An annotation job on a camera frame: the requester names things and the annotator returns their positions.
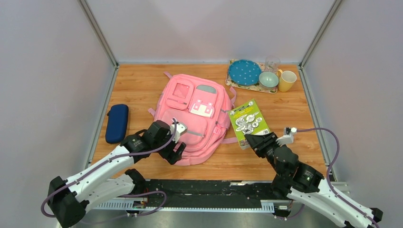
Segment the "pink student backpack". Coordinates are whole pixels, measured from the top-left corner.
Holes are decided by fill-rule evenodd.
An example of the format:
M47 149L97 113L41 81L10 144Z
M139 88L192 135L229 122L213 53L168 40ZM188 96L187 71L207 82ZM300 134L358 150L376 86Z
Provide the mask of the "pink student backpack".
M186 144L178 166L197 165L208 160L220 144L236 143L235 137L226 138L230 127L228 112L234 107L237 93L230 88L196 76L178 74L169 77L156 109L148 111L155 120L171 123L175 118L187 127L180 137Z

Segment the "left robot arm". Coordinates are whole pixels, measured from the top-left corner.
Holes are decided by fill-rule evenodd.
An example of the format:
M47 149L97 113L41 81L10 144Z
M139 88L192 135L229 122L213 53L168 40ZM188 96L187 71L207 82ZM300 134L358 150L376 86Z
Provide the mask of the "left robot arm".
M77 174L49 183L48 196L41 204L41 212L56 218L63 228L80 222L94 207L116 197L147 197L145 178L130 166L152 153L158 153L171 165L182 158L186 144L180 137L187 126L172 119L172 124L153 122L125 137L107 156Z

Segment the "green comic book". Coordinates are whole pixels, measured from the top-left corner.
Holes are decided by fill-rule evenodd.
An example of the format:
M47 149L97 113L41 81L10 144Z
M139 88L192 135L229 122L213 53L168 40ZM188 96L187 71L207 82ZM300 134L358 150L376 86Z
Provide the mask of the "green comic book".
M265 135L271 130L261 113L256 100L251 99L228 112L230 122L241 149L249 148L246 134Z

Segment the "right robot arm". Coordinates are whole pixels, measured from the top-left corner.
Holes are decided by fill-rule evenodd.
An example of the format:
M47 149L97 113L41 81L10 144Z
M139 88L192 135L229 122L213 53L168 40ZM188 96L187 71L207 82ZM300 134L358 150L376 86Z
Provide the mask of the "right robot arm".
M368 208L336 189L328 176L299 160L288 144L293 143L297 128L285 128L284 134L246 134L245 139L258 157L265 158L276 176L270 187L277 199L296 200L327 217L340 228L378 227L383 212Z

